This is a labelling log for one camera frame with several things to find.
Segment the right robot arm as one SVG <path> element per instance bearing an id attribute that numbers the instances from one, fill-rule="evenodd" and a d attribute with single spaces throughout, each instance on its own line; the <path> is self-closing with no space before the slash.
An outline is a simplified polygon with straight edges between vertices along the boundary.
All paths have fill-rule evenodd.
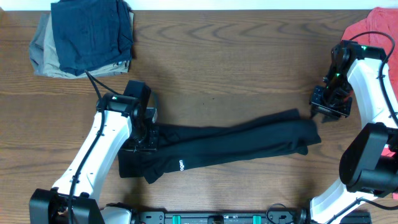
<path id="1" fill-rule="evenodd" d="M 343 153 L 339 178 L 310 201 L 308 223 L 340 223 L 364 203 L 397 192 L 397 100 L 389 81 L 389 54 L 379 47 L 342 40 L 331 50 L 331 65 L 311 98 L 311 115 L 348 117 L 356 102 L 362 130 Z"/>

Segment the black t-shirt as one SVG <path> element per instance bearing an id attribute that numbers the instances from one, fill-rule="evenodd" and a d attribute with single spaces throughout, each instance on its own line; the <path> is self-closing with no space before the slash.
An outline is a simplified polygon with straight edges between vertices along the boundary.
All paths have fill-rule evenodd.
<path id="1" fill-rule="evenodd" d="M 122 178 L 150 184 L 164 173 L 289 154 L 306 155 L 321 141 L 315 122 L 296 109 L 262 116 L 231 127 L 159 124 L 159 147 L 151 153 L 118 152 Z"/>

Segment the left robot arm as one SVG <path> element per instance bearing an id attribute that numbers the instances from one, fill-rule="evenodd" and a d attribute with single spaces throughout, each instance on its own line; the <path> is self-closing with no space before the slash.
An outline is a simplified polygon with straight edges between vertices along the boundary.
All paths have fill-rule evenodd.
<path id="1" fill-rule="evenodd" d="M 148 107 L 150 95 L 145 83 L 131 80 L 122 95 L 111 92 L 99 99 L 91 130 L 73 162 L 50 190 L 36 189 L 31 196 L 31 223 L 140 222 L 127 205 L 111 203 L 101 209 L 98 201 L 119 151 L 157 151 L 157 110 Z"/>

